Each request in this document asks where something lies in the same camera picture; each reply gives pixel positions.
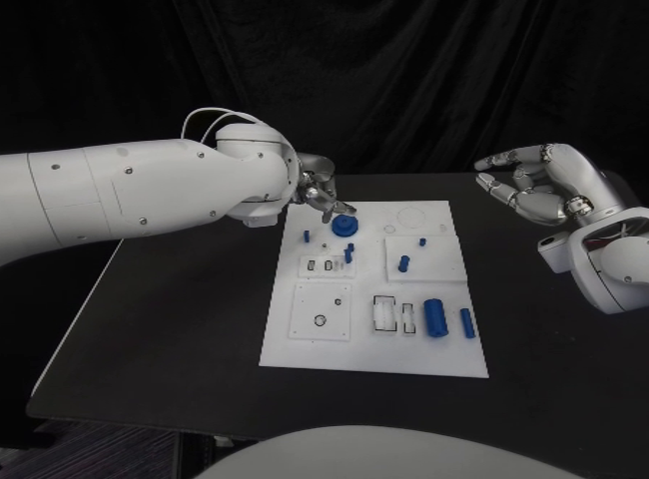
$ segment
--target cable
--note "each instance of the cable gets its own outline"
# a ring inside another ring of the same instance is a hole
[[[184,119],[184,125],[183,125],[183,132],[180,134],[180,138],[184,138],[184,134],[187,133],[187,125],[190,124],[190,119],[191,117],[202,112],[223,112],[223,113],[235,113],[232,110],[228,108],[219,108],[219,107],[207,107],[207,108],[197,108],[189,115],[187,118]],[[252,115],[248,115],[246,113],[242,113],[241,115],[245,115],[248,117],[248,120],[258,122],[259,120],[252,117]]]
[[[206,141],[206,138],[209,137],[209,133],[212,132],[212,129],[213,127],[216,126],[216,124],[219,123],[219,121],[229,117],[229,116],[236,116],[236,117],[241,117],[243,118],[245,120],[249,120],[251,122],[255,122],[258,124],[262,124],[264,122],[261,120],[258,120],[255,117],[252,117],[252,115],[248,115],[246,113],[241,113],[241,112],[229,112],[229,113],[225,113],[223,115],[219,116],[219,118],[212,122],[212,125],[209,126],[209,128],[206,129],[206,132],[204,132],[204,135],[202,136],[202,143]]]

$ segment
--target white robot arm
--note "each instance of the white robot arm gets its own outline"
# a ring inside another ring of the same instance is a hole
[[[519,190],[486,173],[477,183],[532,222],[580,229],[544,239],[538,250],[554,272],[571,271],[591,304],[607,314],[649,306],[649,209],[627,209],[582,154],[568,145],[510,150],[477,170],[515,165]]]
[[[59,247],[157,235],[223,216],[248,227],[271,226],[290,202],[313,205],[324,220],[331,213],[353,213],[334,198],[331,161],[298,154],[249,115],[196,112],[204,110],[255,121],[226,125],[215,149],[180,139],[0,156],[0,265]]]

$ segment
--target robotic hand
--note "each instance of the robotic hand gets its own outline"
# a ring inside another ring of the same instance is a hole
[[[538,250],[554,272],[571,271],[591,304],[607,314],[649,306],[649,209],[627,209],[582,154],[546,144],[493,155],[479,171],[515,166],[518,189],[480,173],[489,194],[532,222],[558,226],[574,219],[578,230],[544,239]]]
[[[184,139],[194,114],[222,115],[202,142]],[[216,147],[204,145],[210,131]],[[59,247],[157,235],[229,216],[271,226],[287,203],[353,214],[336,199],[331,161],[298,154],[255,117],[196,110],[180,140],[0,156],[0,265]]]

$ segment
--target small blue part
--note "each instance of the small blue part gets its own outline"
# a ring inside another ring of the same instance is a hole
[[[471,325],[470,310],[464,307],[460,310],[460,319],[463,320],[464,337],[471,339],[474,336],[474,326]]]
[[[406,267],[409,266],[409,256],[401,256],[399,257],[399,267],[398,271],[399,272],[406,272]]]
[[[359,228],[359,222],[356,217],[349,217],[347,215],[337,215],[330,223],[330,227],[333,229],[333,233],[339,237],[350,237],[356,233],[356,229]]]
[[[448,334],[445,313],[440,299],[428,299],[424,302],[424,316],[427,317],[427,332],[431,337],[443,337]]]

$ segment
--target white round object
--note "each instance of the white round object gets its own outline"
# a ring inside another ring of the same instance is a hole
[[[197,479],[574,479],[512,452],[427,432],[375,426],[310,429],[223,459]]]
[[[422,210],[418,210],[417,208],[405,208],[399,213],[398,213],[398,222],[406,227],[406,228],[419,228],[424,225],[425,221],[425,214]]]

